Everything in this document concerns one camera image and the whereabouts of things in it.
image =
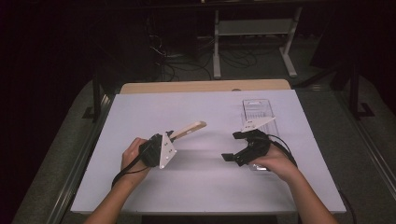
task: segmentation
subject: white table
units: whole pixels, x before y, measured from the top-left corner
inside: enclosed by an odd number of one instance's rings
[[[226,162],[221,153],[246,146],[232,133],[242,127],[244,99],[269,99],[286,141],[319,198],[333,213],[346,211],[320,154],[295,91],[206,91],[120,94],[92,154],[71,211],[90,213],[110,190],[121,153],[136,137],[180,129],[196,120],[202,130],[176,140],[176,156],[153,168],[122,212],[139,215],[274,215],[295,212],[288,186],[272,173]]]

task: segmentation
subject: floor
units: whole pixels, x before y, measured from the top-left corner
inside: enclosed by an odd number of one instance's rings
[[[244,49],[234,49],[233,43],[224,44],[220,51],[221,79],[285,78],[294,85],[321,71],[309,66],[318,43],[315,37],[298,36],[293,42],[290,57],[298,73],[296,78],[288,76],[281,60],[277,48],[282,40],[271,37],[259,41],[260,45],[252,44],[251,40],[245,42],[248,46]],[[157,81],[212,77],[210,51],[204,52],[198,61],[180,57],[167,61],[165,72]],[[396,195],[392,186],[395,182],[391,176],[396,173],[396,118],[381,102],[375,87],[361,78],[360,102],[367,103],[375,116],[356,121],[347,110],[348,86],[343,91],[333,91],[329,85],[332,76],[296,91],[332,178],[346,196],[345,204],[350,203],[346,213],[335,216],[342,224],[353,223],[353,217],[360,224],[396,223]],[[104,116],[109,108],[105,105],[111,105],[111,97],[110,101],[103,101]],[[90,82],[70,108],[13,223],[83,222],[85,216],[68,211],[78,188],[78,181],[70,184],[70,180],[81,178],[79,172],[84,167],[76,168],[76,161],[82,151],[90,151],[103,124],[100,119],[93,123],[83,118],[87,107],[92,106]],[[121,215],[118,223],[137,224],[140,220],[140,216]],[[297,216],[280,215],[278,223],[297,223]]]

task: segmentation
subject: dark background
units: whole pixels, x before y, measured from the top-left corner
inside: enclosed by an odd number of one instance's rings
[[[305,7],[297,30],[299,35],[323,35],[312,65],[356,63],[394,113],[395,11],[391,1]],[[211,15],[200,11],[167,17],[157,12],[157,20],[167,20],[157,21],[155,34],[193,54],[195,35],[212,30]],[[158,55],[149,49],[148,16],[146,11],[80,10],[69,0],[0,3],[2,222],[14,217],[70,105],[88,81],[98,76],[105,91],[114,93],[125,82],[158,76]],[[178,25],[185,32],[175,36]],[[172,43],[175,38],[185,42]]]

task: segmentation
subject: person's right hand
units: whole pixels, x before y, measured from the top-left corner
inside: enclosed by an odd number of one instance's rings
[[[295,174],[300,173],[297,167],[274,144],[271,144],[270,149],[265,156],[251,161],[250,164],[258,164],[266,167],[286,182],[289,182]]]

